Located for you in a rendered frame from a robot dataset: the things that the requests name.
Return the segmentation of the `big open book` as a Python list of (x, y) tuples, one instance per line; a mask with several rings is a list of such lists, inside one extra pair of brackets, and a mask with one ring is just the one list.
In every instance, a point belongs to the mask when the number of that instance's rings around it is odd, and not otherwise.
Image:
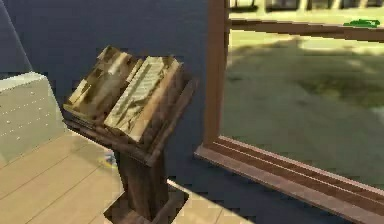
[(147, 145), (183, 89), (183, 63), (173, 56), (135, 57), (107, 46), (64, 103), (78, 119)]

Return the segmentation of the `brown wooden podium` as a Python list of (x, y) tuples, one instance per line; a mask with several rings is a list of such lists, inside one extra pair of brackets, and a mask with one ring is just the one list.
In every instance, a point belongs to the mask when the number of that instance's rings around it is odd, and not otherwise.
[(197, 86), (196, 78), (181, 72), (178, 89), (161, 98), (168, 105), (155, 114), (160, 120), (142, 141), (76, 117), (65, 121), (76, 133), (115, 153), (124, 193), (105, 211), (113, 224), (170, 224), (184, 205), (187, 194), (167, 183), (164, 148)]

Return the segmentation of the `brown framed window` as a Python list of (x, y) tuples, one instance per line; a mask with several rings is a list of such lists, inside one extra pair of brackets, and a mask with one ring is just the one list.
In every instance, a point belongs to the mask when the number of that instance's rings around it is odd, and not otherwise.
[(384, 224), (384, 0), (209, 0), (197, 155)]

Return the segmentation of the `pale green upholstered furniture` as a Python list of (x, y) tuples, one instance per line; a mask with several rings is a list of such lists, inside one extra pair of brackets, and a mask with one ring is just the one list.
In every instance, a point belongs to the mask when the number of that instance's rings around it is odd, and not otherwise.
[(46, 76), (29, 72), (0, 80), (0, 167), (66, 131)]

